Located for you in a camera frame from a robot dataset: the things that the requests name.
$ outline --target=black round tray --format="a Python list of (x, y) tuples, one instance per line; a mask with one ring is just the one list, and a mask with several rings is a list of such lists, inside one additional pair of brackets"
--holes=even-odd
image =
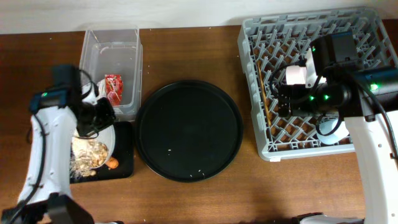
[(159, 89), (136, 119), (142, 159), (159, 175), (180, 182), (221, 172), (239, 151), (242, 137), (242, 117), (234, 101), (202, 81), (179, 81)]

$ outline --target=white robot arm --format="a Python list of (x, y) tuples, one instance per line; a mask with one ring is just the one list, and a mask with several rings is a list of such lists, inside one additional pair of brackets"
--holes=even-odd
[[(392, 127), (398, 130), (398, 111), (387, 113)], [(346, 118), (346, 127), (353, 140), (365, 195), (365, 224), (398, 223), (398, 169), (391, 159), (389, 133), (382, 116), (367, 122), (364, 117)], [(360, 219), (332, 218), (315, 215), (300, 224), (363, 223)]]
[[(296, 223), (398, 223), (398, 147), (393, 132), (398, 130), (398, 69), (363, 70), (351, 32), (314, 40), (306, 58), (287, 68), (287, 85), (281, 85), (278, 93), (272, 85), (278, 71), (271, 75), (279, 115), (319, 116), (317, 131), (326, 137), (344, 120), (358, 158), (366, 218), (307, 214), (297, 217)], [(319, 123), (326, 114), (340, 118), (325, 134), (320, 133)]]
[[(81, 72), (89, 79), (83, 90)], [(18, 206), (3, 211), (2, 223), (36, 223), (45, 213), (54, 223), (94, 223), (72, 200), (71, 139), (76, 129), (83, 138), (98, 135), (116, 117), (108, 99), (96, 99), (98, 89), (84, 71), (61, 65), (53, 69), (53, 79), (54, 86), (30, 102), (33, 142), (29, 170)]]

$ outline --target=black cable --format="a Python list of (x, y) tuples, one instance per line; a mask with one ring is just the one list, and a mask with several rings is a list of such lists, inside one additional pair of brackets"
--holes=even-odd
[(322, 132), (321, 132), (321, 130), (319, 128), (319, 125), (321, 123), (322, 118), (324, 118), (325, 116), (326, 116), (326, 113), (323, 113), (321, 116), (318, 117), (317, 123), (315, 125), (315, 129), (317, 130), (318, 134), (320, 134), (322, 136), (329, 136), (329, 135), (331, 135), (331, 134), (333, 134), (333, 133), (335, 133), (337, 131), (337, 129), (340, 127), (341, 123), (343, 122), (343, 119), (341, 118), (341, 116), (339, 116), (338, 120), (337, 120), (337, 123), (336, 123), (336, 126), (329, 133), (322, 134)]
[(84, 99), (84, 98), (86, 98), (86, 97), (91, 93), (91, 90), (93, 89), (93, 85), (95, 85), (95, 83), (94, 83), (93, 80), (91, 79), (91, 76), (90, 76), (90, 74), (89, 74), (88, 72), (86, 72), (86, 71), (83, 70), (83, 69), (80, 69), (79, 71), (80, 71), (82, 74), (84, 74), (84, 75), (88, 78), (89, 82), (91, 83), (90, 89), (89, 89), (86, 93), (84, 93), (84, 94), (81, 96), (81, 98)]
[(34, 185), (32, 185), (32, 191), (23, 201), (21, 201), (18, 204), (18, 207), (19, 207), (18, 210), (14, 213), (14, 215), (12, 216), (12, 218), (10, 219), (10, 221), (7, 224), (14, 223), (15, 220), (18, 218), (18, 216), (21, 215), (22, 210), (28, 204), (28, 202), (32, 199), (32, 197), (36, 194), (37, 189), (40, 187), (40, 182), (42, 181), (42, 176), (43, 176), (43, 172), (44, 172), (45, 148), (46, 148), (45, 129), (44, 129), (42, 122), (37, 117), (37, 115), (33, 114), (33, 116), (35, 117), (36, 121), (38, 122), (38, 124), (40, 126), (40, 134), (42, 135), (42, 141), (43, 141), (43, 143), (42, 143), (42, 158), (41, 158), (41, 162), (40, 162), (39, 174), (37, 175), (36, 183)]
[(271, 93), (278, 99), (278, 101), (280, 101), (280, 102), (282, 102), (282, 103), (293, 103), (293, 104), (297, 104), (297, 103), (302, 103), (302, 102), (308, 100), (308, 98), (316, 92), (317, 86), (318, 86), (318, 84), (319, 84), (319, 81), (321, 80), (321, 78), (322, 78), (322, 76), (323, 76), (323, 72), (325, 72), (325, 70), (328, 70), (328, 69), (334, 67), (334, 66), (332, 66), (332, 65), (331, 65), (331, 66), (325, 67), (325, 68), (323, 69), (322, 74), (318, 74), (318, 77), (317, 77), (317, 79), (315, 80), (315, 83), (314, 83), (314, 85), (312, 86), (311, 90), (310, 90), (305, 96), (301, 97), (300, 99), (297, 99), (297, 100), (288, 100), (288, 99), (281, 98), (281, 97), (276, 93), (276, 91), (275, 91), (275, 89), (274, 89), (274, 86), (273, 86), (273, 84), (272, 84), (272, 83), (274, 82), (274, 78), (275, 78), (275, 76), (276, 76), (276, 73), (278, 73), (280, 70), (282, 70), (282, 69), (284, 69), (284, 68), (286, 68), (286, 67), (288, 67), (288, 66), (291, 66), (291, 65), (300, 65), (301, 63), (302, 63), (302, 61), (299, 61), (299, 62), (296, 62), (296, 63), (293, 63), (293, 64), (287, 64), (287, 65), (284, 65), (284, 66), (282, 66), (282, 67), (279, 67), (277, 70), (275, 70), (274, 72), (272, 72), (272, 75), (271, 75), (270, 80), (269, 80), (269, 88), (270, 88), (270, 90), (271, 90)]
[(351, 76), (353, 81), (360, 87), (360, 89), (362, 89), (362, 91), (364, 91), (366, 94), (368, 94), (370, 99), (372, 99), (373, 103), (378, 108), (379, 112), (382, 114), (382, 117), (383, 117), (384, 121), (386, 122), (387, 130), (389, 132), (390, 142), (391, 142), (391, 146), (392, 146), (391, 158), (398, 159), (397, 142), (396, 142), (396, 138), (394, 136), (394, 131), (392, 130), (392, 125), (391, 125), (390, 119), (388, 118), (387, 112), (385, 111), (383, 106), (380, 104), (380, 101), (376, 98), (376, 96), (372, 93), (372, 91), (369, 88), (366, 88), (360, 81), (355, 79), (355, 76), (352, 72), (347, 71), (347, 70), (346, 70), (346, 72)]
[(95, 137), (80, 137), (80, 136), (74, 136), (74, 138), (78, 138), (78, 139), (96, 139), (98, 138), (98, 136), (100, 135), (99, 132), (95, 132), (95, 134), (97, 134)]

